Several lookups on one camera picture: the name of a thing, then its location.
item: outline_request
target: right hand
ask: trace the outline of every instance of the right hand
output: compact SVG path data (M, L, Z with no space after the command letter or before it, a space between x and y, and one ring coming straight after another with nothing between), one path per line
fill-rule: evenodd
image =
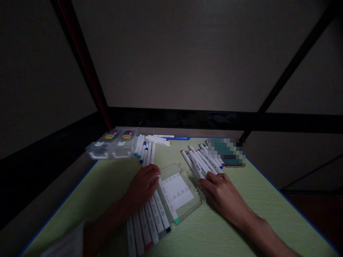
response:
M228 175L208 172L206 179L199 180L199 185L208 193L214 207L241 230L245 231L254 222L261 220L243 200Z

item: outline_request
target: box label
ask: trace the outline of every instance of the box label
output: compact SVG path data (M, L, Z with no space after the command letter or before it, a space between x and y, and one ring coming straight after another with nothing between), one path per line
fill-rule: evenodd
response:
M108 134L107 134L106 136L104 136L103 139L112 139L112 138L114 138L119 132L120 132L120 130L115 130L115 131L108 132Z
M124 135L121 137L121 139L130 139L133 135L134 131L127 130L125 131Z

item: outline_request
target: light green table surface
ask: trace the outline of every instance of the light green table surface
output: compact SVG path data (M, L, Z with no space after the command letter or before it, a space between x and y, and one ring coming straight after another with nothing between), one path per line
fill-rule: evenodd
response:
M172 141L171 147L156 145L155 164L161 169L173 163L188 167L180 150L198 148L204 138ZM244 168L224 168L247 204L266 219L275 232L301 256L339 256L268 180L245 159ZM57 210L24 252L38 256L84 219L94 220L118 200L141 167L137 157L128 160L98 161L78 187ZM125 227L121 227L102 250L102 256L121 256L126 249ZM145 256L261 256L245 236L220 214L204 204Z

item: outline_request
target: white sleeve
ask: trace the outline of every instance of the white sleeve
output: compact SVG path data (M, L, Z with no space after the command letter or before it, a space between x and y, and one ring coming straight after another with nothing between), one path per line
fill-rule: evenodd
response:
M81 222L75 229L62 239L50 245L41 257L82 257L83 256L83 228L86 221Z

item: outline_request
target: clear plastic case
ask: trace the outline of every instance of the clear plastic case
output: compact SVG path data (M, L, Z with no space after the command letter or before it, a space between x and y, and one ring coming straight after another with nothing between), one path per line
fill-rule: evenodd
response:
M166 204L166 201L163 197L162 192L160 191L160 188L158 188L158 193L160 195L163 207L167 213L167 217L169 220L169 223L171 224L171 228L173 229L173 226L178 226L180 223L182 223L183 220L187 218L188 215L190 215L192 212L194 212L197 208L199 208L204 202L206 203L205 197L200 190L200 187L198 185L196 177L193 175L193 173L189 170L183 167L180 163L175 164L173 163L172 165L164 168L161 170L161 175L160 179L162 181L166 182L168 179L174 179L175 176L177 177L177 174L180 174L180 177L183 179L187 187L189 188L189 192L192 193L193 199L188 201L186 204L180 206L179 208L176 208L176 213L178 214L179 217L179 223L176 224L172 218L172 215L169 211L169 208ZM175 194L174 196L178 196L179 192L178 190L175 189Z
M125 129L115 128L105 133L98 141L86 147L89 158L93 160L113 159L114 145L122 137Z
M121 137L116 140L113 146L113 157L115 159L131 158L133 156L137 134L136 128L127 128L124 130Z

